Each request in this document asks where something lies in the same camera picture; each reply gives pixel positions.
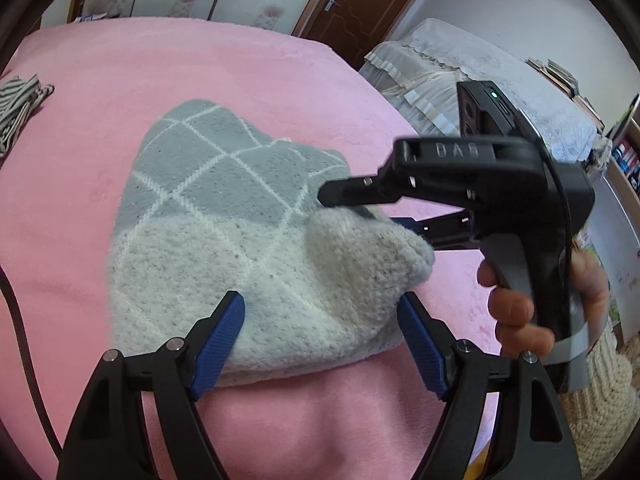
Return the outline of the cream knit sleeve forearm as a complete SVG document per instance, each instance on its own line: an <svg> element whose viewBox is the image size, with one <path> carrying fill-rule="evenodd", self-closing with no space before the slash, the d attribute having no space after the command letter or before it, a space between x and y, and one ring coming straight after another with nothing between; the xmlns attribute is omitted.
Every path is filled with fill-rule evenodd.
<svg viewBox="0 0 640 480"><path fill-rule="evenodd" d="M623 449L639 420L639 399L631 385L631 362L616 351L606 326L587 356L588 387L562 394L560 402L572 432L582 476L603 474Z"/></svg>

